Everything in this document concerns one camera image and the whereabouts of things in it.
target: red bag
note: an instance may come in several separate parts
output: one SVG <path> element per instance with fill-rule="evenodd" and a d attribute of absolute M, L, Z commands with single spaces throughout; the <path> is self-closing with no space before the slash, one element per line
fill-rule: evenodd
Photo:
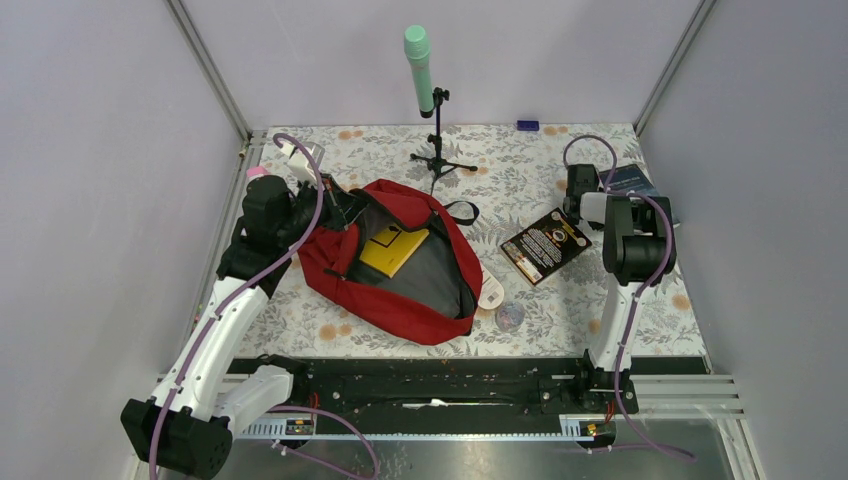
<path fill-rule="evenodd" d="M 483 273 L 480 260 L 456 219 L 436 199 L 389 180 L 351 190 L 367 201 L 347 231 L 317 228 L 298 254 L 306 283 L 354 315 L 401 338 L 436 345 L 468 334 L 477 310 Z M 365 241 L 396 223 L 430 234 L 389 278 L 359 261 Z"/>

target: bag handle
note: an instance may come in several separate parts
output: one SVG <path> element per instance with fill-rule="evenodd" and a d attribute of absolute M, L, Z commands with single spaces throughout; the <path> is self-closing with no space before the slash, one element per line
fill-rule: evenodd
<path fill-rule="evenodd" d="M 457 203 L 467 203 L 468 205 L 470 205 L 471 211 L 474 213 L 474 216 L 472 216 L 471 218 L 456 218 L 451 215 L 451 218 L 454 222 L 456 222 L 457 225 L 462 225 L 463 227 L 470 227 L 472 224 L 474 224 L 475 221 L 477 221 L 477 217 L 480 216 L 480 209 L 477 208 L 477 205 L 474 205 L 473 203 L 467 200 L 457 200 L 455 202 L 451 202 L 445 205 L 445 210 L 449 210 L 450 207 L 456 205 Z"/>

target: floral tablecloth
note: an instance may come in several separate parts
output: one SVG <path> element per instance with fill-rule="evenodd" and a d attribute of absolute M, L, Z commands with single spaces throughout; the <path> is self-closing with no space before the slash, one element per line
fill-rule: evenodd
<path fill-rule="evenodd" d="M 426 142 L 430 126 L 279 127 L 302 141 L 322 145 L 321 170 L 340 185 L 355 188 L 386 178 L 427 191 L 431 174 L 410 153 L 432 156 Z M 480 207 L 472 227 L 462 227 L 483 264 L 500 280 L 506 299 L 521 303 L 524 323 L 513 333 L 495 324 L 495 312 L 478 310 L 468 337 L 437 346 L 422 346 L 390 335 L 331 303 L 303 279 L 300 262 L 280 282 L 265 311 L 242 341 L 239 355 L 277 353 L 299 357 L 459 357 L 581 355 L 591 335 L 600 331 L 606 298 L 601 260 L 602 234 L 586 231 L 592 247 L 559 272 L 531 287 L 500 252 L 499 245 L 542 215 L 560 206 L 565 191 L 562 151 L 577 135 L 607 139 L 620 165 L 637 163 L 647 171 L 638 140 L 628 124 L 546 125 L 520 132 L 512 125 L 462 125 L 444 128 L 443 156 L 478 167 L 457 170 L 436 183 L 442 203 L 467 199 Z M 272 143 L 261 164 L 294 180 Z M 609 168 L 609 152 L 595 140 L 578 142 L 569 163 L 591 162 Z M 703 355 L 704 343 L 679 268 L 659 289 L 645 294 L 643 319 L 636 332 L 634 355 Z"/>

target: green microphone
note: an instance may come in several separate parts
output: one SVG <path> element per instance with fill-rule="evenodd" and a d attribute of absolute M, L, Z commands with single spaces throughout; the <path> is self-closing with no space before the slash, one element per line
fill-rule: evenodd
<path fill-rule="evenodd" d="M 415 94 L 418 97 L 418 110 L 421 116 L 433 116 L 433 82 L 430 80 L 430 39 L 420 25 L 406 29 L 403 35 L 403 51 L 409 66 L 412 67 L 412 81 L 415 83 Z"/>

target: yellow book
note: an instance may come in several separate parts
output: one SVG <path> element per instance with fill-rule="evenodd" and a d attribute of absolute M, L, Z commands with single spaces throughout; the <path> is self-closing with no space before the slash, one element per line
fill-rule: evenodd
<path fill-rule="evenodd" d="M 404 232 L 391 224 L 365 242 L 359 259 L 392 278 L 429 234 L 426 228 Z"/>

